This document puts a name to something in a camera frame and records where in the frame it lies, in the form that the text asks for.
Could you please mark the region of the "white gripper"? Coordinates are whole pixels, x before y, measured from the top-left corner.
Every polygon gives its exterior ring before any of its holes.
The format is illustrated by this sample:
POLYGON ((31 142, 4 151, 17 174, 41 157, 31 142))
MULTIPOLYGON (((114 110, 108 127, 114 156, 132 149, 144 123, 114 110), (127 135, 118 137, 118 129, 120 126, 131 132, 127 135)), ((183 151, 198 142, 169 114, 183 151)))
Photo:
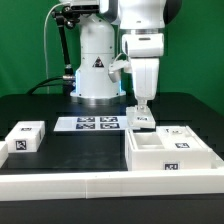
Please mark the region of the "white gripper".
POLYGON ((122 50, 128 57, 138 111, 147 112, 147 101, 155 98, 159 74, 159 58, 164 53, 164 35, 125 34, 122 50))

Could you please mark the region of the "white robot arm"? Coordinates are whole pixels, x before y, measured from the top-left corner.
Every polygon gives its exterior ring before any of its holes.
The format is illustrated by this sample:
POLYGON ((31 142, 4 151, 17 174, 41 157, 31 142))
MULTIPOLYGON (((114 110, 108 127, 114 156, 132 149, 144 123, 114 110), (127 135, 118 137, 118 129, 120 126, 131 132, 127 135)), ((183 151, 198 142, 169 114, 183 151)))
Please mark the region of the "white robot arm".
POLYGON ((106 104, 123 95, 121 71, 132 75, 137 104, 127 109, 149 114, 155 97, 164 27, 179 13, 182 0, 59 0, 57 19, 64 30, 80 28, 81 64, 65 62, 75 81, 70 95, 78 102, 106 104))

